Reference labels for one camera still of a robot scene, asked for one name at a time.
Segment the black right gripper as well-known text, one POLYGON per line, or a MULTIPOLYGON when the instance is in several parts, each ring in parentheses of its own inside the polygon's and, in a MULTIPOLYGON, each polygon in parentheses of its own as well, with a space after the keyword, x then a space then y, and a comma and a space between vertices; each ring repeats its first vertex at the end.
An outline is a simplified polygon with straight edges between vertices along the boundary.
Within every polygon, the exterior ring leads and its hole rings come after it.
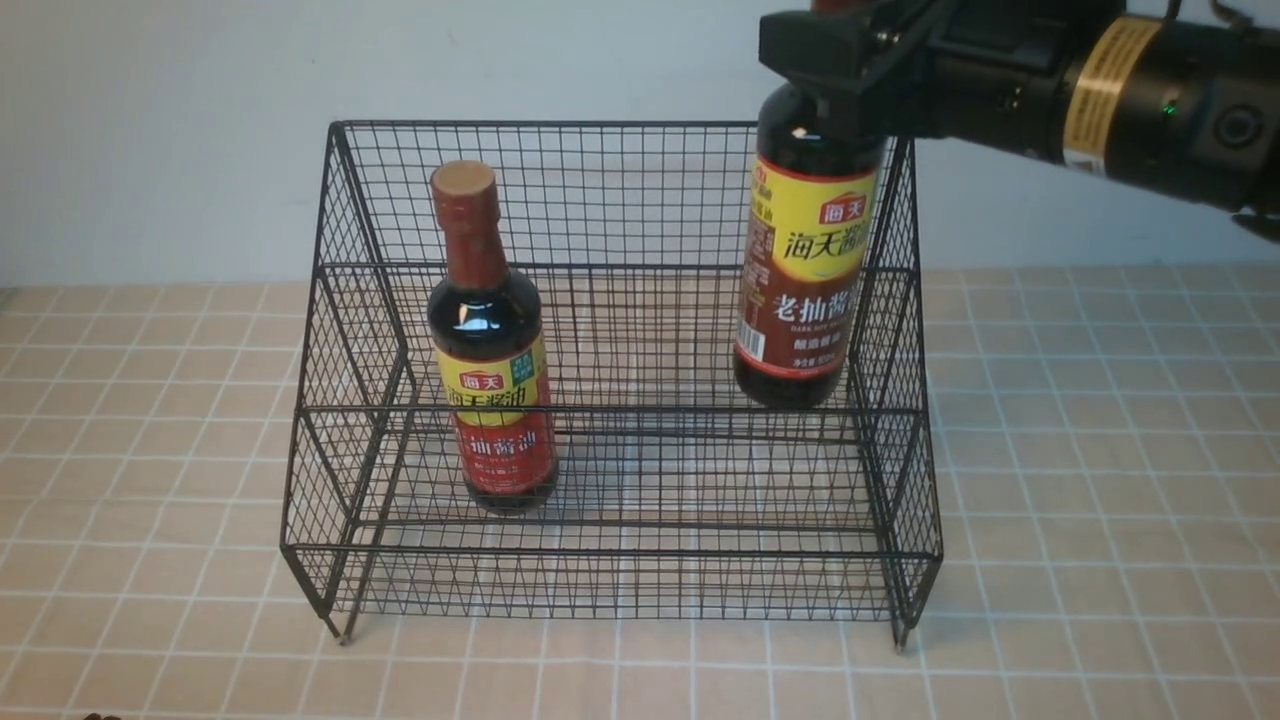
POLYGON ((817 1, 758 26, 759 63, 840 138, 956 138, 1062 158, 1070 72, 1123 1, 817 1))

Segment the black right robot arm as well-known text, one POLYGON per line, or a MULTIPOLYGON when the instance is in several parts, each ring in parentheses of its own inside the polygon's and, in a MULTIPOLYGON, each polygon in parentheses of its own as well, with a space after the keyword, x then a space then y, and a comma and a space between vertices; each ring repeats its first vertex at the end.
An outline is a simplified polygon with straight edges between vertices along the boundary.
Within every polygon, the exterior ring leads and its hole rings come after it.
POLYGON ((759 63, 835 136, 956 138, 1228 211, 1277 242, 1277 31, 1124 1, 819 1, 759 63))

